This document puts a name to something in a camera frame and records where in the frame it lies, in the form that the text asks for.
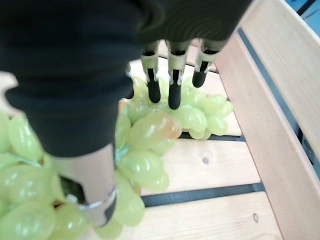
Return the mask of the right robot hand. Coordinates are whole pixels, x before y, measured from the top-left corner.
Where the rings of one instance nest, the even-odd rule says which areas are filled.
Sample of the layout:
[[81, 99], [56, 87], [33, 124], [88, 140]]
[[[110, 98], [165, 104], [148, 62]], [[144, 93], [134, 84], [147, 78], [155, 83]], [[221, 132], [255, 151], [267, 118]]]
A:
[[181, 101], [187, 49], [201, 40], [196, 59], [200, 87], [205, 71], [250, 5], [248, 0], [3, 0], [0, 69], [18, 85], [7, 101], [23, 111], [44, 150], [53, 157], [66, 196], [96, 226], [116, 206], [114, 135], [118, 102], [133, 95], [130, 61], [141, 59], [152, 102], [156, 48], [169, 51], [168, 104]]

